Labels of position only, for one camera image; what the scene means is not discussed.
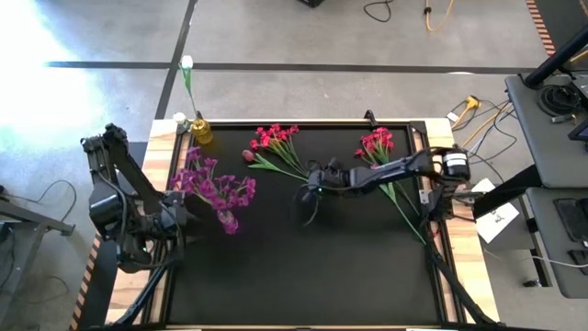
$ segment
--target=yellow bottle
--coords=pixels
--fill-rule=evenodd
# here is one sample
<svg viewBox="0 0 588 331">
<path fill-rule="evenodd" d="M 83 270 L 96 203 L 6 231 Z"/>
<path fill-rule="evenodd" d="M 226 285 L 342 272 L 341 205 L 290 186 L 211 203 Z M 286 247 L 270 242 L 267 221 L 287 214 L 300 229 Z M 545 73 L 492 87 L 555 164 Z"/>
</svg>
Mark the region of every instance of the yellow bottle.
<svg viewBox="0 0 588 331">
<path fill-rule="evenodd" d="M 212 129 L 210 128 L 210 123 L 202 118 L 200 112 L 197 112 L 196 115 L 196 119 L 193 120 L 192 125 L 190 125 L 190 133 L 192 133 L 194 139 L 196 139 L 196 142 L 199 144 L 212 142 Z"/>
</svg>

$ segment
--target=concrete floor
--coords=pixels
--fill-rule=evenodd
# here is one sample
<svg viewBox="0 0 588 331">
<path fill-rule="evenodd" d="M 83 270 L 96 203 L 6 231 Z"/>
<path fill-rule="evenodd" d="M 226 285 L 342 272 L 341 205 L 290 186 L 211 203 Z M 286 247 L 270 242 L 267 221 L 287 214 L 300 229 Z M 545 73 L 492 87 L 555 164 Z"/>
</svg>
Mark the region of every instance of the concrete floor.
<svg viewBox="0 0 588 331">
<path fill-rule="evenodd" d="M 416 71 L 420 66 L 532 67 L 546 58 L 524 0 L 457 1 L 436 33 L 424 29 L 421 2 L 395 1 L 386 24 L 363 13 L 368 2 L 326 0 L 311 10 L 295 0 L 199 0 L 184 54 L 204 63 L 386 64 Z M 42 63 L 169 63 L 188 1 L 8 3 L 12 10 L 0 13 L 0 37 L 5 50 L 14 51 L 0 53 L 0 81 L 8 86 L 0 110 L 0 183 L 12 194 L 37 198 L 53 180 L 67 178 L 78 201 L 66 220 L 77 224 L 75 234 L 45 237 L 29 278 L 41 286 L 27 287 L 23 295 L 45 298 L 60 291 L 50 275 L 64 279 L 69 294 L 34 307 L 19 302 L 3 329 L 41 325 L 43 331 L 63 330 L 95 232 L 87 217 L 92 185 L 79 138 L 113 121 L 131 141 L 146 141 L 167 70 L 45 68 Z M 447 3 L 434 1 L 434 21 Z M 385 15 L 383 7 L 372 10 Z M 444 117 L 467 95 L 495 103 L 506 99 L 501 74 L 195 71 L 193 77 L 198 108 L 212 119 L 357 118 L 368 108 L 378 117 Z M 166 118 L 190 111 L 179 83 L 178 76 Z M 487 116 L 457 132 L 456 141 L 463 142 Z M 532 161 L 516 120 L 505 119 L 501 128 L 519 140 L 492 161 L 508 178 Z M 492 155 L 509 142 L 494 132 L 480 154 Z M 473 175 L 473 181 L 489 177 L 499 182 L 484 164 L 474 165 Z M 27 206 L 60 218 L 71 197 L 65 187 L 57 187 L 42 205 Z M 487 257 L 502 320 L 585 330 L 588 301 L 564 299 L 557 288 L 520 287 L 521 280 L 535 277 L 532 264 L 514 263 L 520 254 L 526 253 L 503 255 L 506 262 Z"/>
</svg>

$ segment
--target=orange striped edge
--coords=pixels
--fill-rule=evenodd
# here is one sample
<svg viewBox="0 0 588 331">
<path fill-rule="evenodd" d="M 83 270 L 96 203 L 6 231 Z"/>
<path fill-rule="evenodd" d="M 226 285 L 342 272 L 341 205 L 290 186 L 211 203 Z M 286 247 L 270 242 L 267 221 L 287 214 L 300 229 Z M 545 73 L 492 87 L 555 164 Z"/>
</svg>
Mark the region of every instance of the orange striped edge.
<svg viewBox="0 0 588 331">
<path fill-rule="evenodd" d="M 555 53 L 555 47 L 553 46 L 553 41 L 551 41 L 547 27 L 543 22 L 543 17 L 541 17 L 541 13 L 539 13 L 539 9 L 537 9 L 535 0 L 526 0 L 526 6 L 529 9 L 531 18 L 533 18 L 533 23 L 535 23 L 535 28 L 537 29 L 541 42 L 543 43 L 543 48 L 548 55 L 552 55 Z"/>
<path fill-rule="evenodd" d="M 78 323 L 82 317 L 82 308 L 84 307 L 85 295 L 88 293 L 88 286 L 90 286 L 90 280 L 92 279 L 92 271 L 96 259 L 98 258 L 98 248 L 102 243 L 100 234 L 96 233 L 94 236 L 94 243 L 92 249 L 90 249 L 90 255 L 88 257 L 88 263 L 85 265 L 84 277 L 82 278 L 82 285 L 80 291 L 77 293 L 77 300 L 75 301 L 75 307 L 73 308 L 72 321 L 70 322 L 69 331 L 76 331 L 78 329 Z"/>
</svg>

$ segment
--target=white flower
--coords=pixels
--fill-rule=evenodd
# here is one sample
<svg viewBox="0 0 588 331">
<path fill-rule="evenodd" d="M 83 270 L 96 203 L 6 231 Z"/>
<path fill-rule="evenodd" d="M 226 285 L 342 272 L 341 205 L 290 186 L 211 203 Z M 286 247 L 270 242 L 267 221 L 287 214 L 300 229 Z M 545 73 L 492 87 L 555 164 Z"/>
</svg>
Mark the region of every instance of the white flower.
<svg viewBox="0 0 588 331">
<path fill-rule="evenodd" d="M 184 113 L 178 112 L 178 113 L 174 114 L 174 121 L 177 124 L 184 124 L 185 120 L 186 120 L 186 115 L 184 115 Z"/>
<path fill-rule="evenodd" d="M 192 69 L 194 66 L 194 61 L 192 61 L 192 57 L 190 55 L 182 56 L 182 62 L 180 63 L 183 69 Z"/>
</svg>

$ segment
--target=wooden frame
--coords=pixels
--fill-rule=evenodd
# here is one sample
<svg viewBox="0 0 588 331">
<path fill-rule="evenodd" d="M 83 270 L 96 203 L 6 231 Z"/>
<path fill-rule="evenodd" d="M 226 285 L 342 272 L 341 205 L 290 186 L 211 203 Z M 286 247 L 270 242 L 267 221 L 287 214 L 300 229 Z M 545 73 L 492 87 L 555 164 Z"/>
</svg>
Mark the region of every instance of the wooden frame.
<svg viewBox="0 0 588 331">
<path fill-rule="evenodd" d="M 379 120 L 379 123 L 393 123 L 396 121 L 407 122 L 410 120 L 423 121 L 426 125 L 428 145 L 430 146 L 451 146 L 454 143 L 453 134 L 449 122 L 446 119 L 383 119 Z M 288 123 L 288 122 L 318 122 L 318 121 L 339 121 L 339 122 L 365 122 L 367 120 L 357 119 L 271 119 L 271 120 L 211 120 L 211 123 L 226 123 L 226 122 L 267 122 L 267 123 Z M 174 142 L 175 142 L 175 129 L 176 124 L 172 120 L 155 120 L 153 122 L 152 130 L 150 133 L 149 143 L 147 145 L 147 152 L 145 154 L 145 160 L 143 162 L 143 172 L 153 183 L 153 186 L 158 190 L 166 189 L 166 182 L 168 179 L 168 169 L 170 166 L 170 160 L 172 159 Z M 422 149 L 425 143 L 421 140 L 419 132 L 414 131 L 414 141 L 418 149 Z M 180 158 L 177 163 L 177 168 L 180 169 L 184 166 L 187 149 L 187 140 L 182 141 L 182 151 L 179 155 Z M 431 183 L 428 180 L 423 181 L 424 188 L 430 188 Z M 461 217 L 472 218 L 471 210 L 466 206 L 460 205 L 454 202 L 454 213 Z M 463 221 L 460 219 L 453 219 L 447 222 L 448 235 L 451 242 L 451 250 L 456 264 L 456 271 L 458 279 L 468 291 L 474 302 L 476 302 L 482 311 L 486 313 L 490 318 L 495 321 L 499 320 L 498 312 L 496 310 L 496 304 L 494 302 L 492 287 L 486 271 L 486 265 L 481 250 L 480 241 L 476 230 L 475 223 Z M 441 239 L 437 237 L 435 239 L 439 251 L 443 253 L 443 247 L 441 246 Z M 447 281 L 441 277 L 443 295 L 447 308 L 447 317 L 449 322 L 457 321 L 456 307 L 453 304 L 452 292 L 449 288 Z M 148 271 L 142 271 L 135 274 L 125 274 L 119 272 L 115 281 L 114 289 L 112 292 L 110 305 L 107 311 L 107 322 L 114 322 L 121 317 L 126 311 L 127 307 L 137 297 L 145 283 L 149 278 Z M 150 322 L 162 322 L 161 311 L 163 308 L 164 301 L 164 285 L 165 276 L 160 281 L 155 294 L 153 295 L 153 305 L 150 314 Z M 467 320 L 469 323 L 473 323 L 471 317 L 467 314 Z M 170 325 L 170 329 L 182 329 L 182 328 L 292 328 L 294 325 Z M 375 326 L 348 326 L 348 327 L 375 327 Z M 401 325 L 390 325 L 390 326 L 377 326 L 378 328 L 390 327 L 390 328 L 405 328 Z M 317 325 L 312 328 L 345 328 L 344 325 Z"/>
</svg>

